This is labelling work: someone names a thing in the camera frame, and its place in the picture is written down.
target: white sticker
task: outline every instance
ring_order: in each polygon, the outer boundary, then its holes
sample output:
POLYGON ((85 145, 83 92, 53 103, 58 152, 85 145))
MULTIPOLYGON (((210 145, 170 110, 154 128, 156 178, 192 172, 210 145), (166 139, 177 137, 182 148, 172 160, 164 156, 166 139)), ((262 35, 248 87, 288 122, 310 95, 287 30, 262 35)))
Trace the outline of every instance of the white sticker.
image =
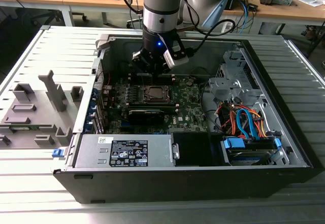
POLYGON ((99 144, 111 144, 113 141, 113 137, 98 137, 99 144))
POLYGON ((30 130, 28 127, 11 127, 12 130, 30 130))

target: motherboard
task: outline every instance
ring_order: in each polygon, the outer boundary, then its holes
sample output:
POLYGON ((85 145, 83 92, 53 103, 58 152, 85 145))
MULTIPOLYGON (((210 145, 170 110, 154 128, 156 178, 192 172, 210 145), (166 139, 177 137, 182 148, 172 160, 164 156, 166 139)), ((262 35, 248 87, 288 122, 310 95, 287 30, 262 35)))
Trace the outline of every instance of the motherboard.
POLYGON ((207 131, 195 78, 169 75, 152 82, 130 76, 119 78, 107 94, 108 134, 207 131))

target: power supply label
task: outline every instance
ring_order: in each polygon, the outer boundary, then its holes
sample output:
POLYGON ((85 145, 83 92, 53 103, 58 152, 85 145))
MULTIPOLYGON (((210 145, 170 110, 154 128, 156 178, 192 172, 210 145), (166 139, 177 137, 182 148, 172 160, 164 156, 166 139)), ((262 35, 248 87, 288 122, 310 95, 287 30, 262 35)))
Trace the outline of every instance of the power supply label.
POLYGON ((112 167, 147 167, 147 140, 113 140, 110 156, 112 167))

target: white paper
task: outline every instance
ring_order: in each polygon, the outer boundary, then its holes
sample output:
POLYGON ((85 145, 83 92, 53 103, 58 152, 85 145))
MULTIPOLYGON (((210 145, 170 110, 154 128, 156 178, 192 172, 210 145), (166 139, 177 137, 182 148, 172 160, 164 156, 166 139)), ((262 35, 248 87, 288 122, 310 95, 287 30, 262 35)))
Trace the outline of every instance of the white paper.
POLYGON ((322 0, 299 0, 303 3, 306 3, 312 7, 318 7, 320 5, 323 5, 323 1, 322 0))
POLYGON ((113 137, 98 137, 98 144, 111 144, 113 137))

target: green circuit board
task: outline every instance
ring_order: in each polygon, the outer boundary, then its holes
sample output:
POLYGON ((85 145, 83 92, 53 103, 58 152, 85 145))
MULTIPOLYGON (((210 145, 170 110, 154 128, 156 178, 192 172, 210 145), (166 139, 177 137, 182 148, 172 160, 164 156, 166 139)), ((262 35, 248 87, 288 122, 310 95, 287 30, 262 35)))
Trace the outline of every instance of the green circuit board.
POLYGON ((189 77, 177 78, 175 84, 170 86, 151 85, 151 88, 163 88, 168 91, 168 96, 164 96, 166 105, 154 107, 156 110, 165 109, 169 105, 177 106, 176 113, 165 113, 163 123, 151 125, 134 125, 128 120, 127 92, 135 91, 136 103, 147 103, 147 100, 156 97, 146 97, 145 85, 129 85, 127 80, 120 79, 114 84, 114 106, 108 107, 109 129, 108 134, 170 134, 172 132, 201 131, 206 132, 207 126, 203 116, 203 111, 199 102, 199 88, 189 77))

